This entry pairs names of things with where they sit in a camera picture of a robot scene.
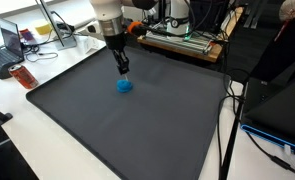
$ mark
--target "person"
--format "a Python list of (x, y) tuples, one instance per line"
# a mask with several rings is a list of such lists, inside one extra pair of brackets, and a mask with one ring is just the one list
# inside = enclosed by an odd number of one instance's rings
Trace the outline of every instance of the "person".
[[(285, 0), (279, 11), (282, 28), (270, 41), (251, 77), (270, 82), (295, 62), (295, 0)], [(289, 81), (295, 78), (295, 71)]]

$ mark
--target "gray mat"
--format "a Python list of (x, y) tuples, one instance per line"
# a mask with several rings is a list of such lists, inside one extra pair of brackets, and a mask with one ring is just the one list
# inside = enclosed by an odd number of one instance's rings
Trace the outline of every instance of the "gray mat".
[(116, 90), (122, 77), (103, 49), (27, 99), (122, 179), (198, 179), (225, 96), (223, 75), (129, 47), (126, 53), (129, 93)]

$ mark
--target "blue object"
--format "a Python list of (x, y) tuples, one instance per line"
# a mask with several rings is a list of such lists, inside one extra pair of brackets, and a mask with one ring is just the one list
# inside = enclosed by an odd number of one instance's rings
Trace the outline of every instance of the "blue object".
[(133, 84), (127, 80), (118, 80), (117, 81), (117, 90), (121, 93), (129, 92), (133, 88)]

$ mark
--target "desk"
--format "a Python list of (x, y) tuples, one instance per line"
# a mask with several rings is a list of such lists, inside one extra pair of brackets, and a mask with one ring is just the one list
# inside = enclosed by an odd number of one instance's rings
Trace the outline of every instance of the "desk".
[[(104, 47), (104, 42), (99, 42), (99, 48)], [(56, 48), (47, 44), (41, 50), (56, 51)], [(55, 60), (25, 61), (22, 64), (42, 84), (89, 55), (82, 54), (77, 48), (57, 53), (59, 56)], [(239, 83), (233, 83), (232, 87), (238, 95), (243, 88)], [(119, 179), (62, 127), (28, 102), (25, 97), (27, 92), (13, 78), (0, 80), (0, 111), (14, 116), (2, 128), (39, 179)], [(220, 117), (224, 157), (235, 117), (231, 99), (225, 101)], [(218, 179), (218, 158), (215, 132), (199, 179)]]
[[(226, 34), (228, 36), (230, 36), (231, 33), (233, 32), (233, 30), (235, 29), (236, 24), (237, 24), (240, 16), (242, 15), (242, 13), (243, 13), (243, 8), (237, 8), (235, 10), (234, 15), (228, 21), (228, 25), (227, 25), (226, 30), (225, 30)], [(183, 48), (175, 48), (173, 46), (169, 46), (169, 45), (165, 45), (165, 44), (159, 44), (159, 43), (156, 43), (156, 42), (153, 42), (153, 41), (149, 41), (148, 39), (146, 39), (144, 37), (139, 37), (137, 39), (137, 41), (139, 43), (141, 43), (141, 44), (144, 44), (144, 45), (153, 46), (153, 47), (157, 47), (157, 48), (160, 48), (160, 49), (165, 49), (165, 50), (172, 51), (172, 52), (177, 52), (177, 53), (180, 53), (180, 54), (183, 54), (183, 55), (187, 55), (187, 56), (190, 56), (190, 57), (202, 59), (202, 60), (213, 62), (213, 63), (218, 60), (218, 58), (220, 57), (220, 55), (222, 53), (222, 50), (223, 50), (223, 48), (220, 45), (216, 44), (216, 45), (214, 45), (212, 47), (212, 49), (209, 51), (208, 54), (203, 54), (200, 51), (199, 51), (199, 53), (194, 53), (192, 51), (188, 51), (188, 50), (183, 49)]]
[[(268, 153), (278, 156), (294, 167), (295, 156), (291, 155), (293, 161), (288, 161), (288, 159), (285, 158), (284, 150), (279, 146), (255, 136), (253, 136), (253, 138)], [(228, 180), (243, 179), (295, 180), (295, 174), (273, 163), (254, 145), (247, 134), (238, 128), (229, 166)]]

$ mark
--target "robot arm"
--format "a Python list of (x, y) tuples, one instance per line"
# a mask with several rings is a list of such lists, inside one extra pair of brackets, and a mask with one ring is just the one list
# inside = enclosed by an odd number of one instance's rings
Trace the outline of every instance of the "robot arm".
[(124, 51), (126, 41), (121, 4), (149, 10), (156, 5), (157, 1), (158, 0), (90, 0), (106, 45), (112, 50), (121, 75), (129, 71), (129, 60)]

